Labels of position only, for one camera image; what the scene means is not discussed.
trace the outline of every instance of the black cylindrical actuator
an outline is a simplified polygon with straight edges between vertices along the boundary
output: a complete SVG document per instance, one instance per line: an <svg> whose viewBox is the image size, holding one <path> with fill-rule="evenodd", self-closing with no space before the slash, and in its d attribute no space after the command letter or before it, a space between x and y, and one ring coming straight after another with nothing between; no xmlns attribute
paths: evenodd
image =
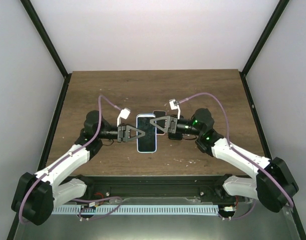
<svg viewBox="0 0 306 240"><path fill-rule="evenodd" d="M112 126L109 130L101 128L98 134L98 138L100 139L117 139L117 136L117 126Z"/></svg>
<svg viewBox="0 0 306 240"><path fill-rule="evenodd" d="M193 120L190 119L178 119L176 132L181 134L199 135L199 130L193 125Z"/></svg>

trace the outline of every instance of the white connector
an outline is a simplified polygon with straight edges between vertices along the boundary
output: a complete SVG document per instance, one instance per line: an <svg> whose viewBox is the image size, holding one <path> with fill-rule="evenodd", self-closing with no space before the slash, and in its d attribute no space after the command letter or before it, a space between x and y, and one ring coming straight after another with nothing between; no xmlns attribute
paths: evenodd
<svg viewBox="0 0 306 240"><path fill-rule="evenodd" d="M234 206L230 206L230 207L229 206L225 206L224 207L224 211L225 212L229 212L229 211L230 212L232 212L232 211L234 212L235 210L236 210L236 207L234 207Z"/></svg>
<svg viewBox="0 0 306 240"><path fill-rule="evenodd" d="M130 113L131 111L128 108L122 109L117 117L117 126L121 124L121 118L127 119Z"/></svg>
<svg viewBox="0 0 306 240"><path fill-rule="evenodd" d="M89 204L88 204L88 206L91 208L91 207L93 207L93 206L95 206L95 202L90 202Z"/></svg>
<svg viewBox="0 0 306 240"><path fill-rule="evenodd" d="M171 109L172 109L172 110L177 109L177 106L178 106L177 101L176 101L175 99L171 99L171 100L169 101L169 105L171 106Z"/></svg>
<svg viewBox="0 0 306 240"><path fill-rule="evenodd" d="M181 109L179 108L179 102L176 101L175 99L171 99L169 101L169 105L170 105L172 110L176 110L176 109L178 110L178 112L177 112L177 119L179 119L180 116L181 116Z"/></svg>

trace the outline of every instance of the wooden tabletop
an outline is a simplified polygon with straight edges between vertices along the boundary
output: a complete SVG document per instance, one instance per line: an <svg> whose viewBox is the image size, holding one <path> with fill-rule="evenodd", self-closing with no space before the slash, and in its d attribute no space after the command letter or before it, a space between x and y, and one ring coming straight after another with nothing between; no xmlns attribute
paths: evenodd
<svg viewBox="0 0 306 240"><path fill-rule="evenodd" d="M99 95L106 96L131 114L125 123L136 126L136 115L170 110L169 100L209 92L223 104L230 125L230 139L238 146L263 155L239 73L224 70L141 70L73 72L47 164L62 156L78 138L86 114L97 110ZM182 115L191 118L198 108L208 108L214 128L225 135L225 120L212 98L199 96L181 104ZM103 117L115 124L119 111L102 101ZM160 176L243 174L232 165L201 153L194 141L169 140L158 136L157 152L138 153L136 141L103 146L100 152L73 175Z"/></svg>

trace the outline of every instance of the black smartphone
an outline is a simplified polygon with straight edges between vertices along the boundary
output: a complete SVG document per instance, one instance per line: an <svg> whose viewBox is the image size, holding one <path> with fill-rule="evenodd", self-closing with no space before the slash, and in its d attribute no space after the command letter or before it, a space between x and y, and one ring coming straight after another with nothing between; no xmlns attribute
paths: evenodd
<svg viewBox="0 0 306 240"><path fill-rule="evenodd" d="M153 112L153 114L158 118L160 118L161 116L164 117L166 116L166 112L165 111L158 111L158 110L155 110ZM156 124L159 125L160 127L164 128L165 127L165 120L158 120L156 121ZM164 135L165 133L160 130L160 129L157 129L157 135Z"/></svg>
<svg viewBox="0 0 306 240"><path fill-rule="evenodd" d="M145 136L137 139L137 151L139 153L154 153L157 150L157 127L150 124L154 114L138 114L136 117L136 128L145 132Z"/></svg>

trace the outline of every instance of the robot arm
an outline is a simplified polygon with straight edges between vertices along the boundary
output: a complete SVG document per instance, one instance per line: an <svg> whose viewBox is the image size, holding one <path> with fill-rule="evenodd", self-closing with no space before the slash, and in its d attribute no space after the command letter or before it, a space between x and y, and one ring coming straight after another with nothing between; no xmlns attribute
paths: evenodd
<svg viewBox="0 0 306 240"><path fill-rule="evenodd" d="M170 100L170 106L171 109L177 109L178 113L180 113L179 103L176 100ZM165 120L165 127L161 127L156 123L159 120ZM150 120L150 123L165 133L196 135L197 140L195 143L202 153L224 160L250 177L242 178L226 175L226 179L223 179L223 183L221 183L222 189L219 193L223 192L230 196L236 195L258 199L267 209L272 212L279 212L287 204L287 199L276 184L259 168L267 171L288 196L293 197L298 192L298 186L282 159L276 157L271 160L257 156L229 143L224 136L213 129L214 119L206 108L198 109L192 118L188 120L181 118L180 114L178 114L154 118ZM241 154L257 164L259 168L247 161Z"/></svg>
<svg viewBox="0 0 306 240"><path fill-rule="evenodd" d="M79 138L63 156L35 174L27 172L21 176L12 202L12 210L19 212L24 196L39 179L40 182L29 195L24 205L23 217L36 225L44 223L54 208L72 199L80 198L85 194L87 185L82 179L74 178L68 183L61 183L75 169L87 163L99 152L103 146L101 139L126 143L145 135L143 131L129 124L120 124L120 118L118 118L119 125L117 126L112 126L102 119L101 128L96 139L88 146L81 148L94 136L98 127L98 116L98 111L91 111L87 114L84 128L81 130ZM138 134L131 137L130 131L136 131Z"/></svg>

